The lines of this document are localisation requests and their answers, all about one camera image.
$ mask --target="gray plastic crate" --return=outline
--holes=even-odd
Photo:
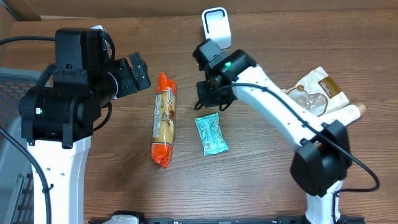
[[[35,85],[40,72],[0,67],[0,126],[21,138],[19,100]],[[0,138],[0,223],[33,223],[33,179],[30,162],[9,141]]]

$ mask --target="wooden tabletop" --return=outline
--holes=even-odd
[[[322,66],[351,101],[368,109],[349,128],[351,152],[380,177],[381,188],[343,193],[340,211],[368,223],[398,222],[398,10],[277,12],[229,15],[233,44],[244,49],[281,88]],[[260,218],[303,215],[305,193],[289,169],[292,150],[270,123],[236,101],[220,113],[228,152],[203,157],[193,110],[196,82],[204,80],[192,58],[204,39],[200,16],[17,22],[11,36],[53,37],[61,27],[107,28],[116,58],[140,52],[152,86],[114,101],[110,122],[92,138],[85,174],[85,219],[116,210],[147,217]],[[42,71],[55,61],[50,42],[7,46],[5,66]],[[177,125],[167,169],[150,157],[153,110],[161,71],[177,81]],[[370,187],[357,165],[344,187]]]

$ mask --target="snack package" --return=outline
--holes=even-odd
[[[205,156],[228,151],[221,134],[218,113],[195,119]]]
[[[346,95],[322,67],[312,70],[285,92],[315,116],[331,113],[349,103]]]
[[[163,168],[172,159],[175,129],[175,80],[169,80],[162,72],[159,77],[152,132],[152,158]]]

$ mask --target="orange sausage package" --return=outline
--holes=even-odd
[[[162,72],[159,77],[154,110],[152,133],[152,158],[163,168],[172,159],[175,129],[175,80],[169,80]]]

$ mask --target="teal bag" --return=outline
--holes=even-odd
[[[218,113],[195,119],[205,156],[228,151],[221,134]]]

